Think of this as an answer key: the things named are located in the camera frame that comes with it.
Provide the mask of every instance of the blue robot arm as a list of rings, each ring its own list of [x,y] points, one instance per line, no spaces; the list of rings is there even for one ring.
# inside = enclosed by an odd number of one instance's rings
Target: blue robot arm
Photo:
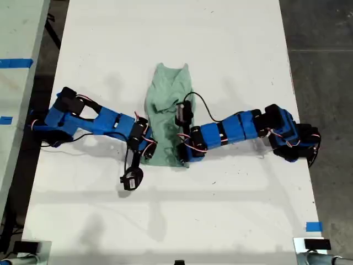
[[[288,111],[275,104],[266,107],[265,113],[259,109],[248,110],[221,121],[190,127],[193,116],[190,101],[178,104],[175,123],[183,128],[179,136],[184,137],[177,147],[181,163],[200,161],[208,150],[222,145],[268,136],[274,154],[289,162],[306,157],[312,165],[320,146],[317,128],[296,124]]]
[[[92,108],[97,117],[86,119],[81,117],[83,108]],[[138,167],[141,157],[149,159],[153,156],[157,142],[151,138],[152,130],[145,118],[127,116],[99,105],[90,98],[77,94],[64,87],[44,119],[33,118],[31,129],[34,136],[52,147],[59,147],[66,142],[73,142],[75,132],[79,129],[88,134],[106,135],[127,143],[127,152],[133,152],[132,165],[120,178],[126,190],[135,190],[141,183],[143,172]]]

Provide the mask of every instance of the gray concrete floor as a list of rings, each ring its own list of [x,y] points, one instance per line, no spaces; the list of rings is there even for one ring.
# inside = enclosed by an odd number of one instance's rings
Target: gray concrete floor
[[[311,167],[311,179],[323,234],[331,239],[332,253],[353,258],[353,1],[280,0],[288,54],[301,122],[319,127],[320,154]],[[52,1],[54,29],[61,37],[68,1]],[[31,106],[46,109],[51,93],[58,49],[44,32]],[[38,159],[25,135],[17,168]],[[12,189],[19,223],[24,222],[35,168],[17,169]]]

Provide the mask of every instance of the blue painter's tape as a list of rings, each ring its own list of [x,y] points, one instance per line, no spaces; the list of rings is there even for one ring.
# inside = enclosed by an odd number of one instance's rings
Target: blue painter's tape
[[[32,59],[0,59],[0,68],[30,68]]]
[[[321,222],[307,222],[307,232],[322,232]]]
[[[12,117],[1,116],[0,125],[10,125],[12,123]]]

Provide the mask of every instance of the white surface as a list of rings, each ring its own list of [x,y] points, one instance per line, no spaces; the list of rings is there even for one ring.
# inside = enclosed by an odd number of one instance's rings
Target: white surface
[[[277,0],[71,0],[52,102],[69,86],[142,115],[159,62],[188,63],[216,118],[272,103],[298,118]],[[50,264],[291,265],[293,237],[320,236],[305,232],[318,220],[305,160],[243,142],[189,169],[142,166],[123,198],[124,150],[94,136],[41,151],[23,239],[52,241]]]
[[[12,182],[49,0],[0,0],[0,59],[33,59],[30,69],[0,69],[0,216]]]

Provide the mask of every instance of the white tabletop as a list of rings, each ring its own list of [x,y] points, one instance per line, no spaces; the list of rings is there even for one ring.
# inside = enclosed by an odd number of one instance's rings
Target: white tabletop
[[[71,0],[52,94],[69,86],[144,113],[154,69],[189,64],[216,119],[276,103],[298,120],[278,0]],[[195,123],[210,118],[197,99]],[[141,166],[121,192],[125,143],[105,137],[40,153],[23,239],[50,264],[296,264],[293,237],[317,221],[307,163],[252,141],[189,169]]]
[[[30,68],[0,68],[0,216],[11,186],[32,92],[49,0],[0,1],[0,59],[32,59]]]

